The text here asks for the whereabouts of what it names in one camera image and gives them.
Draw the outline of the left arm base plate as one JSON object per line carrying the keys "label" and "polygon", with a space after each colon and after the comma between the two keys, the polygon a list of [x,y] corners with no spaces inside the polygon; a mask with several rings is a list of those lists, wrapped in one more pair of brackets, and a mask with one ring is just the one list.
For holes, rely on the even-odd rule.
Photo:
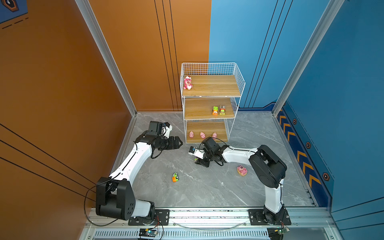
{"label": "left arm base plate", "polygon": [[129,226],[155,226],[157,224],[161,226],[168,226],[170,220],[169,209],[155,209],[153,219],[150,217],[136,217],[130,218],[128,221]]}

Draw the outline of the green grey toy truck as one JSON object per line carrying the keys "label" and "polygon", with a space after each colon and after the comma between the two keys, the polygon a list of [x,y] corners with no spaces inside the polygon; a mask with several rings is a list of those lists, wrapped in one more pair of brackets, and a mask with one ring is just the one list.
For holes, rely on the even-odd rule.
{"label": "green grey toy truck", "polygon": [[226,115],[226,108],[224,105],[221,105],[220,106],[220,112],[219,112],[219,115],[220,116],[225,116]]}

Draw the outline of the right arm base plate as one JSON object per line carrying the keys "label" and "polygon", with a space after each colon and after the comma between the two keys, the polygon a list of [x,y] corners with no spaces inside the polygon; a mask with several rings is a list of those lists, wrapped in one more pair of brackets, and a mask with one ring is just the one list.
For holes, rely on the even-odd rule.
{"label": "right arm base plate", "polygon": [[262,209],[249,209],[248,214],[252,226],[290,226],[292,224],[288,211],[284,207],[276,214]]}

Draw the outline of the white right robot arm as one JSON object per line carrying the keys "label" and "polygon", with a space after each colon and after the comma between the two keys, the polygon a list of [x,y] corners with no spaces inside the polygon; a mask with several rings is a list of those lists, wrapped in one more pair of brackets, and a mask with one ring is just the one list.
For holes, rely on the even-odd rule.
{"label": "white right robot arm", "polygon": [[189,154],[197,159],[195,163],[209,167],[210,162],[220,166],[237,163],[238,173],[245,175],[249,166],[265,186],[263,222],[269,225],[289,225],[288,211],[282,199],[282,188],[287,165],[266,145],[253,149],[236,149],[229,145],[220,146],[212,137],[202,141],[203,149],[191,147]]}

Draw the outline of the green orange toy truck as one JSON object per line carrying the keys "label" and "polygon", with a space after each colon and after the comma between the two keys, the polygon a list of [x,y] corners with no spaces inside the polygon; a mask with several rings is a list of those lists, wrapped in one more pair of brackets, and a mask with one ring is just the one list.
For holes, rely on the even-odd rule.
{"label": "green orange toy truck", "polygon": [[217,106],[213,106],[212,115],[217,116],[219,114],[218,111],[219,111],[219,108]]}

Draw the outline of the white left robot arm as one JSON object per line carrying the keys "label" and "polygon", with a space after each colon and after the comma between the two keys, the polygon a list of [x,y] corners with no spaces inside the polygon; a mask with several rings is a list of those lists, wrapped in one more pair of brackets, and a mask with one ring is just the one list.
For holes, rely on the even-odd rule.
{"label": "white left robot arm", "polygon": [[139,135],[132,151],[122,164],[107,178],[100,178],[96,184],[96,214],[118,220],[139,218],[145,225],[155,220],[155,204],[138,200],[132,184],[147,159],[154,160],[154,151],[160,153],[179,149],[183,142],[170,136],[172,125],[168,122],[151,121],[149,129]]}

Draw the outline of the white wire wooden shelf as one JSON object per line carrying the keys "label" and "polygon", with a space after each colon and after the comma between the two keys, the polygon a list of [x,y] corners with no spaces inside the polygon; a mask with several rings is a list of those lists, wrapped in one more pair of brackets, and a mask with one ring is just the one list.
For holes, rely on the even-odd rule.
{"label": "white wire wooden shelf", "polygon": [[[184,78],[192,78],[193,88],[184,90]],[[180,90],[183,105],[185,140],[200,143],[217,133],[217,140],[227,142],[239,110],[246,81],[236,63],[182,63]],[[213,106],[224,105],[226,115],[212,115]],[[189,138],[190,131],[194,137]]]}

